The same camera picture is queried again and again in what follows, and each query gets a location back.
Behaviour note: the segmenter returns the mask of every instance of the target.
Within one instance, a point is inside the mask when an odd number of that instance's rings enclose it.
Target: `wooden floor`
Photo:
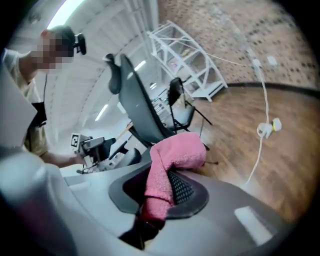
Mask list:
[[[243,188],[293,221],[308,208],[319,181],[320,100],[278,89],[267,93],[269,118],[280,118],[282,130],[263,141],[248,185],[260,143],[257,126],[266,121],[263,89],[233,87],[213,102],[193,103],[213,123],[204,123],[201,138],[210,151],[197,172]],[[199,132],[201,121],[196,113],[190,130]]]

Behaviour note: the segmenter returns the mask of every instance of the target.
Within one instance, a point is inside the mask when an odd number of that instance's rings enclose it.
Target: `person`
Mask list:
[[[30,103],[39,102],[35,76],[38,71],[49,72],[60,68],[64,62],[70,62],[74,56],[75,34],[68,26],[57,26],[45,29],[41,33],[35,50],[26,54],[5,49],[3,63],[16,85]],[[54,164],[59,168],[83,164],[78,154],[61,155],[50,152],[44,126],[29,127],[24,147],[39,156],[45,163]]]

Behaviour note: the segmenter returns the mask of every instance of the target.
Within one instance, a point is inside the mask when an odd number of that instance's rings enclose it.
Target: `white t-shirt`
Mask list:
[[[27,83],[27,81],[20,73],[19,59],[22,56],[24,55],[17,51],[5,49],[3,63],[26,99],[30,103],[37,103],[40,101],[40,97],[36,88],[35,80],[33,79],[30,83]],[[42,126],[40,128],[29,128],[26,139],[24,141],[24,146],[27,150],[38,156],[46,153],[48,151],[48,144],[44,127]]]

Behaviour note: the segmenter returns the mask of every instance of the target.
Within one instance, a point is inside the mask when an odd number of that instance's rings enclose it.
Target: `pink towel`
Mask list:
[[[175,205],[168,170],[172,166],[186,169],[202,166],[206,149],[198,134],[183,132],[154,145],[150,155],[152,164],[146,181],[141,218],[146,222],[164,222],[168,209]]]

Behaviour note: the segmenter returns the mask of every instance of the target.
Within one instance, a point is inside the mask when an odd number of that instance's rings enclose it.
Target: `chair backrest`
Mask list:
[[[162,124],[131,61],[125,54],[120,56],[120,60],[120,78],[114,61],[107,61],[112,71],[109,88],[112,88],[110,91],[114,94],[119,91],[119,101],[136,132],[149,143],[158,143],[174,135]]]
[[[186,107],[186,98],[183,83],[180,77],[174,78],[170,82],[169,90],[168,90],[168,103],[170,106],[176,103],[176,101],[180,98],[181,94],[183,94],[184,107]]]

